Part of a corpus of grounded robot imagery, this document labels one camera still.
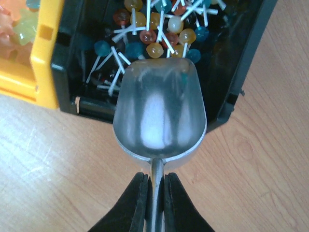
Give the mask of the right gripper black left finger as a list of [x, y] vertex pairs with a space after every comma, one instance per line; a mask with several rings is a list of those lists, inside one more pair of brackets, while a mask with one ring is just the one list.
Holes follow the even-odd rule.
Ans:
[[144, 227], [148, 196], [148, 175], [135, 174], [113, 208], [91, 229], [91, 232], [141, 232]]

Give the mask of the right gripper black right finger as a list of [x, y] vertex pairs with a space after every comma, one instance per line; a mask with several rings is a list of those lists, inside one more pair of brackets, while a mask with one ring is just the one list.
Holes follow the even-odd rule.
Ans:
[[214, 232], [192, 203], [176, 173], [164, 177], [166, 232]]

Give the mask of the silver metal scoop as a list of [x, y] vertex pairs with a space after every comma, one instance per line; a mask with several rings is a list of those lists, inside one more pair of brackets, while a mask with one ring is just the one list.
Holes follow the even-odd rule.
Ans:
[[128, 66], [118, 95], [113, 131], [125, 152], [150, 166], [147, 231], [165, 230], [165, 170], [188, 162], [206, 130], [204, 101], [192, 61], [143, 59]]

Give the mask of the black candy bin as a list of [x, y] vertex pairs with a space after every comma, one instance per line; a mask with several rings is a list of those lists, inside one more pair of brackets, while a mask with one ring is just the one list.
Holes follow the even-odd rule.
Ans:
[[[208, 131], [226, 123], [233, 112], [275, 5], [274, 0], [228, 0], [224, 10], [215, 6], [218, 14], [208, 17], [208, 38], [192, 44], [201, 53], [196, 69]], [[113, 14], [123, 8], [122, 0], [65, 1], [51, 61], [61, 111], [112, 123], [118, 94], [109, 96], [98, 85], [113, 80], [115, 59], [101, 58], [94, 80], [87, 78], [97, 58], [94, 43], [111, 42], [118, 28]]]

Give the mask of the yellow candy bin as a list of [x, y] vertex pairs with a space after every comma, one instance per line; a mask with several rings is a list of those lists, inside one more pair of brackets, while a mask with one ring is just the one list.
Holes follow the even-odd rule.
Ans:
[[62, 0], [0, 2], [0, 92], [49, 109], [58, 108], [51, 59]]

